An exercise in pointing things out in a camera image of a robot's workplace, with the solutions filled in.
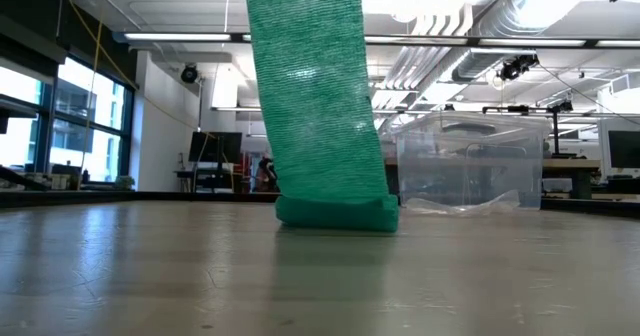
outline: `security camera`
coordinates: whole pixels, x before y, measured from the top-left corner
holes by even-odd
[[[182,74],[180,75],[182,82],[186,84],[195,83],[198,79],[198,68],[196,65],[185,65]]]

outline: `wooden floor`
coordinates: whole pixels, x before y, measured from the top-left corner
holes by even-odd
[[[0,211],[0,335],[640,335],[640,223],[403,214],[393,237],[273,205]]]

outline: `green mesh fabric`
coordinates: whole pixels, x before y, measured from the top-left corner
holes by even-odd
[[[369,100],[361,0],[247,3],[283,194],[278,218],[295,226],[395,231],[397,203],[388,194]]]

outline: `glass window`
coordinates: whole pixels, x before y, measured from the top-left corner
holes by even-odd
[[[89,95],[92,82],[93,93]],[[93,70],[69,58],[58,68],[57,111],[89,117],[97,124],[120,130],[123,105],[124,87],[121,85],[100,74],[96,74],[94,81]]]
[[[9,119],[7,133],[0,135],[0,165],[24,166],[33,163],[37,135],[37,119]]]
[[[43,83],[21,73],[0,67],[0,94],[40,104]]]
[[[82,165],[85,127],[62,120],[55,120],[51,144],[51,164]],[[84,168],[90,181],[113,182],[118,176],[120,136],[89,129]]]

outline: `box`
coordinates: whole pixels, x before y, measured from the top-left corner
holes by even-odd
[[[403,203],[479,205],[517,191],[520,207],[540,208],[546,119],[441,112],[391,130]]]

